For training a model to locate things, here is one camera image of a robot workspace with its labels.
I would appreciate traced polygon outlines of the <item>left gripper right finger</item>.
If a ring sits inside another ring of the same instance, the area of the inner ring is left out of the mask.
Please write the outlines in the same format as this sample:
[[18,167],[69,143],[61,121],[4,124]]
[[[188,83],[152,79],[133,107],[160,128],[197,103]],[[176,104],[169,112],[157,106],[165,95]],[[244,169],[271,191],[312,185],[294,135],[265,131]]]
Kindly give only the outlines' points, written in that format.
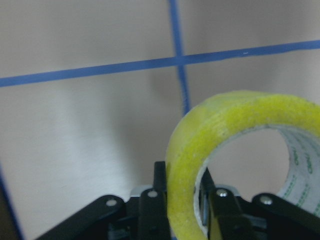
[[207,227],[209,240],[251,240],[253,227],[238,204],[234,194],[216,187],[208,169],[199,190],[200,220]]

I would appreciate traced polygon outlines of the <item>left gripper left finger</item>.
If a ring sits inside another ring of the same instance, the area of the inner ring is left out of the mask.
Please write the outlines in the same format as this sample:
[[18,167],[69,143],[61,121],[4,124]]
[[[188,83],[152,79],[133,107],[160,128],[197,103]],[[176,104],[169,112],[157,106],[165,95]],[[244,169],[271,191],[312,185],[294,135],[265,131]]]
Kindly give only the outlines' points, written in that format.
[[167,216],[166,163],[154,163],[152,188],[142,192],[139,200],[138,238],[140,240],[170,240]]

